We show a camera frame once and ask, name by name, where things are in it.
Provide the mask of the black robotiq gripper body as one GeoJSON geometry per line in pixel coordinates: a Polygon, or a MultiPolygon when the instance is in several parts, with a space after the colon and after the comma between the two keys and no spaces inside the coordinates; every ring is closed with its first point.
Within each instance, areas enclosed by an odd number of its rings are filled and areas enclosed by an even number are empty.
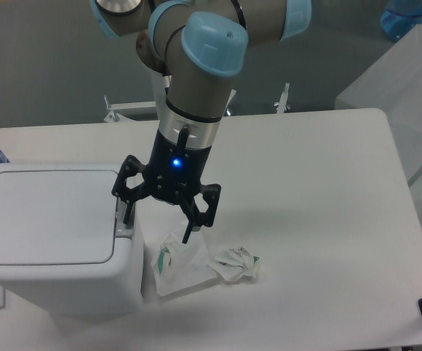
{"type": "Polygon", "coordinates": [[[144,183],[151,189],[152,197],[177,205],[177,193],[191,200],[200,192],[200,179],[211,149],[188,148],[191,139],[188,128],[179,130],[176,143],[157,133],[143,171],[144,183]]]}

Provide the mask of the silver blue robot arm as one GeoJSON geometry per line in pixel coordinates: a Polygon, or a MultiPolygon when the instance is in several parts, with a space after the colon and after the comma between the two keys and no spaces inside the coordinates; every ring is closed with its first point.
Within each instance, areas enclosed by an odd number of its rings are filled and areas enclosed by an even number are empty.
{"type": "Polygon", "coordinates": [[[171,82],[147,164],[128,156],[112,193],[128,209],[146,197],[178,205],[184,236],[211,227],[221,187],[201,182],[246,50],[300,34],[310,24],[310,1],[92,1],[104,33],[147,31],[152,53],[171,82]]]}

